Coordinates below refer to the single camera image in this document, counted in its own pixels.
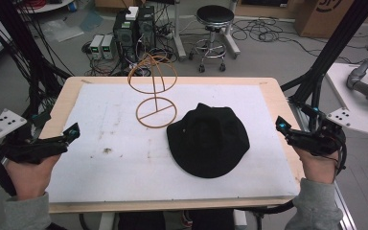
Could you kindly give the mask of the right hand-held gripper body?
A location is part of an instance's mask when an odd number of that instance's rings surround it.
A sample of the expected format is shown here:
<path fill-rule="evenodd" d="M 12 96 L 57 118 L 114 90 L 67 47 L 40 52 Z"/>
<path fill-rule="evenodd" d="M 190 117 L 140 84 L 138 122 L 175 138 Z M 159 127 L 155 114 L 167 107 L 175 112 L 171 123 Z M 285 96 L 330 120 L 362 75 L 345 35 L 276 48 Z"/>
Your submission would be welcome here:
<path fill-rule="evenodd" d="M 337 151 L 342 157 L 347 155 L 346 135 L 344 128 L 368 133 L 368 125 L 361 117 L 347 108 L 325 114 L 317 107 L 302 106 L 300 112 L 313 126 L 307 129 L 295 129 L 287 123 L 287 143 L 308 151 L 313 156 L 328 157 Z"/>

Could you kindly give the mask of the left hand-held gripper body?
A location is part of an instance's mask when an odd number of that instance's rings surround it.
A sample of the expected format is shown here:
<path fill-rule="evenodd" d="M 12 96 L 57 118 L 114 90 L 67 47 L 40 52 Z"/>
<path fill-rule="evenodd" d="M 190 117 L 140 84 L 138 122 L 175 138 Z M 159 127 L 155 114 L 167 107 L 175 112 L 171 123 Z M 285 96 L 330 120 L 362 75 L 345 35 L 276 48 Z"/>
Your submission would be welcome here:
<path fill-rule="evenodd" d="M 0 154 L 16 163 L 40 164 L 47 157 L 63 154 L 69 146 L 69 129 L 61 135 L 35 139 L 31 123 L 5 108 L 0 114 Z"/>

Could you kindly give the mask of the black hat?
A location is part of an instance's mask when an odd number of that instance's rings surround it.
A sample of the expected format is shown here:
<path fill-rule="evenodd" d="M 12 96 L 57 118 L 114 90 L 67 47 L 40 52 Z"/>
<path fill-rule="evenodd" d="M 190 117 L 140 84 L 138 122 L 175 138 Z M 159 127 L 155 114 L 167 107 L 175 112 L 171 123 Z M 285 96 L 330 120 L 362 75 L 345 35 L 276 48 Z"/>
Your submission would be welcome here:
<path fill-rule="evenodd" d="M 235 112 L 204 103 L 168 125 L 167 138 L 177 165 L 201 178 L 230 173 L 250 149 L 246 129 Z"/>

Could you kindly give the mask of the orange wire hat stand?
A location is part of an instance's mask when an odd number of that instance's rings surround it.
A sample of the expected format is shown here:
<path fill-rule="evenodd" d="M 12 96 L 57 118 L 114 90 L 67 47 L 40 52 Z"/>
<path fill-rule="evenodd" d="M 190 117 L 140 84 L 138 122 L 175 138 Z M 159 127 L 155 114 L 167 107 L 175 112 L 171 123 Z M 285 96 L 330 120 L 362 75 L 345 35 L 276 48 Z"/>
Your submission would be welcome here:
<path fill-rule="evenodd" d="M 137 121 L 147 128 L 170 125 L 177 116 L 177 106 L 164 96 L 173 89 L 178 76 L 173 62 L 165 56 L 145 54 L 128 73 L 131 89 L 146 96 L 135 110 Z"/>

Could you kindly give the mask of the person's left hand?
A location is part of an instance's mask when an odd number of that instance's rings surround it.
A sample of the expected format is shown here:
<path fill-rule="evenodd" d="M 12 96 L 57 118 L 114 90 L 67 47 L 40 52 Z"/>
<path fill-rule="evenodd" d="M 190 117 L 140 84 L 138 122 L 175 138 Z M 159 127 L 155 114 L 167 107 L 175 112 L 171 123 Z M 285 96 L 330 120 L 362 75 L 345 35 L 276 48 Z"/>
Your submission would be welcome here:
<path fill-rule="evenodd" d="M 28 200 L 43 196 L 59 158 L 59 155 L 50 156 L 38 165 L 20 164 L 10 160 L 6 170 L 15 188 L 17 199 Z"/>

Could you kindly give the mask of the person's right hand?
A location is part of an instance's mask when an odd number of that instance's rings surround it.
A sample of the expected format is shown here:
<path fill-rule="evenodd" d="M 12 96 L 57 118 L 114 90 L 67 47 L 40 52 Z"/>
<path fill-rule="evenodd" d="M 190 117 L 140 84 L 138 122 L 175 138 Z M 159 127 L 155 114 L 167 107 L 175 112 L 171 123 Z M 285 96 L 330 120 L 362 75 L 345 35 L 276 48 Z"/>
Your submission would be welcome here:
<path fill-rule="evenodd" d="M 314 156 L 303 149 L 294 148 L 294 150 L 302 162 L 307 180 L 324 184 L 332 184 L 334 182 L 338 164 L 337 151 L 328 156 Z"/>

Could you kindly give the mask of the wooden table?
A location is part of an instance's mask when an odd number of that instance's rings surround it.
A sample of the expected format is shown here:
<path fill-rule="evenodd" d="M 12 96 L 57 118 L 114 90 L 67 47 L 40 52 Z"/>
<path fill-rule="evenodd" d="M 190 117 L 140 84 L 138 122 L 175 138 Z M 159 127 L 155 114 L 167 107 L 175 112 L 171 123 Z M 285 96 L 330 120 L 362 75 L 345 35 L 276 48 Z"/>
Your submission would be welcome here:
<path fill-rule="evenodd" d="M 74 107 L 81 88 L 89 83 L 127 84 L 127 77 L 73 77 L 68 79 L 51 113 L 51 119 L 46 123 L 41 133 L 42 137 L 57 136 L 70 125 L 68 117 Z M 213 78 L 213 77 L 178 77 L 176 84 L 212 84 L 212 85 L 257 85 L 260 87 L 267 109 L 275 125 L 275 120 L 281 116 L 291 124 L 296 123 L 288 102 L 280 89 L 279 83 L 273 78 Z M 284 137 L 277 131 L 289 168 L 299 189 L 302 168 L 292 147 L 288 146 Z M 220 199 L 190 199 L 161 201 L 103 201 L 103 202 L 65 202 L 53 203 L 50 200 L 50 210 L 53 213 L 84 213 L 84 212 L 128 212 L 149 210 L 180 210 L 203 208 L 238 208 L 250 206 L 268 206 L 287 202 L 293 197 L 271 198 L 220 198 Z"/>

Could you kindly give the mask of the white table mat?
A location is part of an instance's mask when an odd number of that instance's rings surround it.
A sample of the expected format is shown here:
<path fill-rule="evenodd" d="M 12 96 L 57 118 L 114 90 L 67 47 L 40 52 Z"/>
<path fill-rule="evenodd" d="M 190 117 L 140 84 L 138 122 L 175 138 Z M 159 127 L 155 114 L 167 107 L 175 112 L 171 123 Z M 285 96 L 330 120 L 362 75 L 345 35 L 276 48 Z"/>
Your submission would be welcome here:
<path fill-rule="evenodd" d="M 89 83 L 68 117 L 80 137 L 55 165 L 48 188 L 53 203 L 293 197 L 299 192 L 281 140 L 257 85 L 177 84 L 165 92 L 175 107 L 135 116 L 144 90 L 127 84 Z M 184 172 L 173 160 L 164 123 L 198 104 L 233 109 L 246 128 L 250 149 L 234 170 L 218 178 Z"/>

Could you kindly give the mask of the grey power supply unit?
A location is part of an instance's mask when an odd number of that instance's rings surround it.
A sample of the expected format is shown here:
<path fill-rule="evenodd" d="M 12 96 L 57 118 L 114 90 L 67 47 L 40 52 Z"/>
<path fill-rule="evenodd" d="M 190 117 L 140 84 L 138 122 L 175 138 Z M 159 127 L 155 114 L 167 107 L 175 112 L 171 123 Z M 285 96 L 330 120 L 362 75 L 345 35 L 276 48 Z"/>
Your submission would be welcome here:
<path fill-rule="evenodd" d="M 102 34 L 96 34 L 89 45 L 89 49 L 91 51 L 92 58 L 95 60 L 99 60 L 103 58 L 103 52 L 102 52 L 103 39 L 104 39 L 104 36 Z"/>
<path fill-rule="evenodd" d="M 104 59 L 114 59 L 116 45 L 112 34 L 106 34 L 102 41 L 102 51 Z"/>

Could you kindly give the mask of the clear plastic sheet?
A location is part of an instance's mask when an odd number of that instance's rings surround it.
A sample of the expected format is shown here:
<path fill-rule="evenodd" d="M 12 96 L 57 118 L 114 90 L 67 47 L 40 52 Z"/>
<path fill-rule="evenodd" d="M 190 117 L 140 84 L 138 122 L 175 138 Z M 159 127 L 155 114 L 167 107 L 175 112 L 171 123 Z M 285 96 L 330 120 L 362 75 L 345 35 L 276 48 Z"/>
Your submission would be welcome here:
<path fill-rule="evenodd" d="M 83 30 L 80 27 L 70 27 L 61 19 L 45 22 L 42 25 L 42 31 L 46 39 L 57 42 L 83 35 Z"/>

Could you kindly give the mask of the black computer tower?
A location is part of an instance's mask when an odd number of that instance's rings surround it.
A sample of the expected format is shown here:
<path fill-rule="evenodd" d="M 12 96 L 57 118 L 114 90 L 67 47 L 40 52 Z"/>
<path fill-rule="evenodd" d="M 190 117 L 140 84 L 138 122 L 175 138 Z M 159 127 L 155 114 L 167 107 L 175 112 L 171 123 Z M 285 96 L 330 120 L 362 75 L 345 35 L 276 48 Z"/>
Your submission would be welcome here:
<path fill-rule="evenodd" d="M 127 20 L 124 13 L 118 13 L 113 26 L 113 33 L 119 56 L 135 62 L 137 60 L 135 53 L 138 40 L 137 23 Z"/>
<path fill-rule="evenodd" d="M 142 44 L 149 50 L 155 47 L 154 6 L 144 6 L 138 11 L 139 35 Z"/>

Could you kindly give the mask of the cardboard box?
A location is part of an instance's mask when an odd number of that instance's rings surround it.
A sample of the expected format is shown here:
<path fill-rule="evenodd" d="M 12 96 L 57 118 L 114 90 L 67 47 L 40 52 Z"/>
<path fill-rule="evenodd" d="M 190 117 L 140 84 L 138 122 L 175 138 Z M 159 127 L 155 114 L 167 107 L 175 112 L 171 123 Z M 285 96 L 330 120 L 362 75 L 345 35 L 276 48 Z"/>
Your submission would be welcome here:
<path fill-rule="evenodd" d="M 354 0 L 301 0 L 294 29 L 302 37 L 329 38 Z"/>

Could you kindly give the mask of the white round table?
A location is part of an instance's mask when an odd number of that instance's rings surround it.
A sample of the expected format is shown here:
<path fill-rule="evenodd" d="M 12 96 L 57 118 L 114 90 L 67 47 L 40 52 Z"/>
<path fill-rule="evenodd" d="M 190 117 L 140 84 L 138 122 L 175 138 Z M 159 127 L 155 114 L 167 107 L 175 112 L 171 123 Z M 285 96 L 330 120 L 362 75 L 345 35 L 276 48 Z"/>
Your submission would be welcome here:
<path fill-rule="evenodd" d="M 25 13 L 51 12 L 67 7 L 73 2 L 74 0 L 23 0 L 16 9 Z"/>

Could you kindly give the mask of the black round stool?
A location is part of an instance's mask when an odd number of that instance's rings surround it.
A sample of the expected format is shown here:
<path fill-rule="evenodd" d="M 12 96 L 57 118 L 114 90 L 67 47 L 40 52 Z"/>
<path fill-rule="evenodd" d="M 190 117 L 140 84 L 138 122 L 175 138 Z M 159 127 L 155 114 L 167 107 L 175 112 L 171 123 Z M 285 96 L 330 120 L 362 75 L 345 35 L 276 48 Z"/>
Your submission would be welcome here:
<path fill-rule="evenodd" d="M 221 29 L 229 26 L 233 22 L 233 12 L 223 6 L 207 5 L 199 8 L 195 17 L 204 26 L 204 29 L 209 32 L 209 36 L 200 39 L 194 44 L 189 54 L 189 59 L 193 59 L 194 55 L 200 56 L 200 63 L 198 65 L 199 73 L 205 71 L 205 59 L 219 59 L 219 70 L 220 72 L 224 72 L 226 70 L 224 61 L 227 48 L 222 41 L 216 39 L 216 35 L 220 33 Z"/>

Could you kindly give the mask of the white box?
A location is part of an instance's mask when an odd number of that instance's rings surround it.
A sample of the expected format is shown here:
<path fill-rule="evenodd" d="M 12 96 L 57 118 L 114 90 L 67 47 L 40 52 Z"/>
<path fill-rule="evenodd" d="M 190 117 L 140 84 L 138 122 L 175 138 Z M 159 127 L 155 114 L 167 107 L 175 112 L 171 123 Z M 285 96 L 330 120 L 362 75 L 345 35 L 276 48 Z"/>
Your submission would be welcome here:
<path fill-rule="evenodd" d="M 126 20 L 135 21 L 138 16 L 139 8 L 138 7 L 129 7 L 126 13 Z"/>

